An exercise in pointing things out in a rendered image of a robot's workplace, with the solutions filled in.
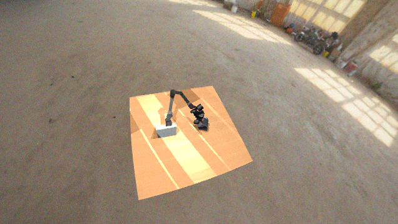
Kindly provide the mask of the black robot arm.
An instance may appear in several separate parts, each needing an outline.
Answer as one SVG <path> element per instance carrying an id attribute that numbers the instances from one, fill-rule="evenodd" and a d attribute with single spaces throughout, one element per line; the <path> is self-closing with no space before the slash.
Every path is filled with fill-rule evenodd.
<path id="1" fill-rule="evenodd" d="M 169 110 L 168 110 L 168 114 L 167 114 L 167 116 L 166 116 L 166 119 L 165 119 L 165 123 L 166 123 L 166 127 L 168 127 L 168 126 L 172 126 L 173 124 L 172 124 L 172 120 L 171 120 L 171 118 L 172 118 L 172 112 L 171 112 L 171 110 L 172 110 L 172 105 L 173 105 L 173 99 L 174 99 L 174 97 L 175 97 L 175 94 L 180 94 L 180 96 L 185 100 L 185 102 L 187 103 L 187 105 L 188 105 L 188 107 L 190 108 L 190 109 L 192 109 L 191 111 L 190 111 L 190 113 L 192 114 L 194 114 L 194 115 L 197 115 L 198 114 L 198 111 L 201 111 L 204 107 L 201 105 L 201 104 L 199 104 L 198 106 L 194 106 L 191 102 L 189 102 L 189 100 L 186 98 L 186 96 L 182 93 L 182 91 L 175 91 L 174 89 L 173 90 L 171 90 L 170 91 L 170 105 L 169 105 Z M 198 111 L 197 111 L 198 110 Z M 202 118 L 203 119 L 203 117 L 205 116 L 204 115 L 205 113 L 202 111 L 202 113 L 199 113 L 199 115 L 198 115 L 198 118 Z"/>

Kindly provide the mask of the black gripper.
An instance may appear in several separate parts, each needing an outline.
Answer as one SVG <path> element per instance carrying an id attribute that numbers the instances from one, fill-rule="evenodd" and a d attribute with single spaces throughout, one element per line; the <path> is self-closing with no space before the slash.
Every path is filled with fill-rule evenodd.
<path id="1" fill-rule="evenodd" d="M 199 122 L 202 121 L 201 118 L 198 118 L 199 113 L 202 113 L 202 111 L 203 111 L 203 110 L 198 111 L 198 114 L 197 114 L 197 115 L 194 115 L 194 116 L 196 117 L 196 119 L 195 119 L 194 122 L 193 122 L 194 124 L 199 124 Z"/>

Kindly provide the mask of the grey sloped panel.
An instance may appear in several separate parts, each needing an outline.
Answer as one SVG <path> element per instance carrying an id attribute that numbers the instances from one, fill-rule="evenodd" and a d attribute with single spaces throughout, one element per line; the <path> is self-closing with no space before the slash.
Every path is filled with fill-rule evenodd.
<path id="1" fill-rule="evenodd" d="M 203 130 L 203 131 L 207 131 L 208 130 L 208 118 L 203 118 L 202 119 L 203 122 L 199 122 L 198 124 L 198 129 L 199 130 Z"/>

